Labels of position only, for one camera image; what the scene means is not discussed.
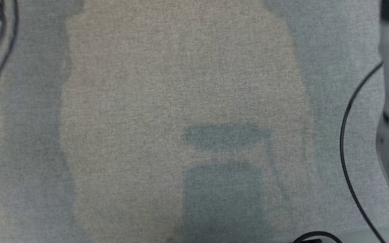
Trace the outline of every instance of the cloth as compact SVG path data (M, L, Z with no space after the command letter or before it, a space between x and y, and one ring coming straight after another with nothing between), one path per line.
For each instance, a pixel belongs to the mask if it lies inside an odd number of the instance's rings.
M0 82L0 243L285 243L366 223L338 137L372 0L21 1ZM382 74L345 154L376 226Z

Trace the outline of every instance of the fabric texture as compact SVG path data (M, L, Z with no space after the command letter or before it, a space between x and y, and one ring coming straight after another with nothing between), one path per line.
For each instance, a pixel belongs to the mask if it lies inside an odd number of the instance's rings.
M0 243L289 242L365 230L343 112L380 60L372 0L22 0L0 83ZM364 209L382 74L349 117Z

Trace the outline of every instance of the gray upholstery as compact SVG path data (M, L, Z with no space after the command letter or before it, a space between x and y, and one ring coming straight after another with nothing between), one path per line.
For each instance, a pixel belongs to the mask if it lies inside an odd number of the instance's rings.
M22 0L0 83L0 243L289 242L366 229L338 154L380 60L372 0ZM382 75L349 118L389 226Z

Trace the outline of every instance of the gray fabric surface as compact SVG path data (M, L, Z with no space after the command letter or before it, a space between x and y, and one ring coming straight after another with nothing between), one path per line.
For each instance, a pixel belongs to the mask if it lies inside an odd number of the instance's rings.
M366 228L338 134L379 61L371 0L21 3L0 83L0 242L288 242ZM381 75L351 113L377 226Z

